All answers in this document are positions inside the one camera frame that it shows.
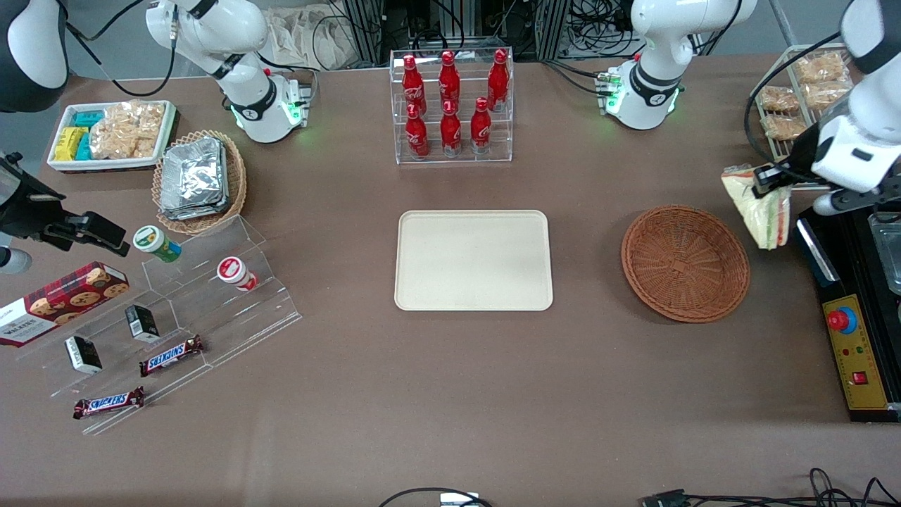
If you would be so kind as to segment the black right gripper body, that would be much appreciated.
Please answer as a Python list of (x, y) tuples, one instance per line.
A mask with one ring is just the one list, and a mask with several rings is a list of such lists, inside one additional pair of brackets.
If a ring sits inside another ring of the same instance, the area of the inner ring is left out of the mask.
[(42, 240), (50, 227), (63, 225), (65, 197), (20, 169), (19, 153), (2, 153), (2, 233), (19, 239)]

